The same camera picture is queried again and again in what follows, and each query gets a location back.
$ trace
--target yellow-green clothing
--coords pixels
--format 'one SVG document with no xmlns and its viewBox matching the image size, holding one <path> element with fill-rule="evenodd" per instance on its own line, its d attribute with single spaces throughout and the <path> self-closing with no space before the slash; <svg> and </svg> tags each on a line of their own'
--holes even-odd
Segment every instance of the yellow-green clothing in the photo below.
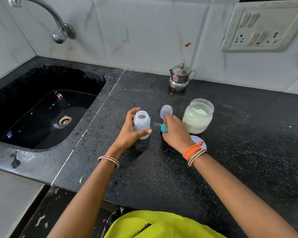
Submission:
<svg viewBox="0 0 298 238">
<path fill-rule="evenodd" d="M 117 219 L 104 238 L 225 238 L 206 225 L 173 213 L 137 210 Z"/>
</svg>

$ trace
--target bangle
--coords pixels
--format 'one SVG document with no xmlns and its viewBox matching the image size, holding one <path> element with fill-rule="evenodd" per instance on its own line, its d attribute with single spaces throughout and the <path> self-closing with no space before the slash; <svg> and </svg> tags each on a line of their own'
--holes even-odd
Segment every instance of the bangle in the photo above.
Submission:
<svg viewBox="0 0 298 238">
<path fill-rule="evenodd" d="M 199 157 L 201 156 L 203 153 L 205 153 L 207 150 L 206 149 L 201 149 L 199 150 L 188 162 L 188 166 L 191 167 L 193 162 Z"/>
<path fill-rule="evenodd" d="M 192 145 L 190 148 L 188 148 L 184 154 L 183 154 L 183 158 L 185 158 L 187 161 L 189 161 L 190 156 L 194 153 L 197 152 L 198 150 L 202 149 L 201 145 L 203 144 L 203 142 L 199 142 L 198 144 Z"/>
<path fill-rule="evenodd" d="M 116 168 L 119 167 L 119 162 L 117 160 L 115 160 L 114 158 L 112 158 L 112 157 L 105 156 L 105 155 L 99 156 L 98 161 L 100 161 L 101 159 L 110 160 L 110 161 L 112 161 L 116 164 Z"/>
</svg>

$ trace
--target sink drain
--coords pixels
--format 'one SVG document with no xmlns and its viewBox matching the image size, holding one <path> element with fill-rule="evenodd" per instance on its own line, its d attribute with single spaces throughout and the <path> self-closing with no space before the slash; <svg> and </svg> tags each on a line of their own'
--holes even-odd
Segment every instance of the sink drain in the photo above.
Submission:
<svg viewBox="0 0 298 238">
<path fill-rule="evenodd" d="M 72 118 L 70 116 L 63 116 L 58 120 L 58 124 L 60 126 L 68 125 L 72 121 Z"/>
</svg>

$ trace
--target faucet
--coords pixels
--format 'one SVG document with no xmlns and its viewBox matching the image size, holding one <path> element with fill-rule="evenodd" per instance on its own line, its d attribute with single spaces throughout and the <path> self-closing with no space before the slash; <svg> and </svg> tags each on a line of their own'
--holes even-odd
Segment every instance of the faucet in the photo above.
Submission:
<svg viewBox="0 0 298 238">
<path fill-rule="evenodd" d="M 65 42 L 67 37 L 70 39 L 75 39 L 76 32 L 74 28 L 70 24 L 64 23 L 61 17 L 49 4 L 47 4 L 43 0 L 28 0 L 28 1 L 31 1 L 40 5 L 53 16 L 56 22 L 56 25 L 58 27 L 58 31 L 52 34 L 52 39 L 54 42 L 58 44 L 62 44 Z M 21 0 L 9 0 L 8 2 L 9 2 L 9 5 L 12 7 L 21 7 Z"/>
</svg>

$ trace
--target sticker on teapot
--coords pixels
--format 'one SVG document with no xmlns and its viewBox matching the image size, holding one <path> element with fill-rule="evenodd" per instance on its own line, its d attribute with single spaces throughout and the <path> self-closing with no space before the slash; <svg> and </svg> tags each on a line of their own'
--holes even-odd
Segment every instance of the sticker on teapot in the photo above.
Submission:
<svg viewBox="0 0 298 238">
<path fill-rule="evenodd" d="M 178 76 L 173 74 L 173 81 L 177 82 L 178 81 Z"/>
</svg>

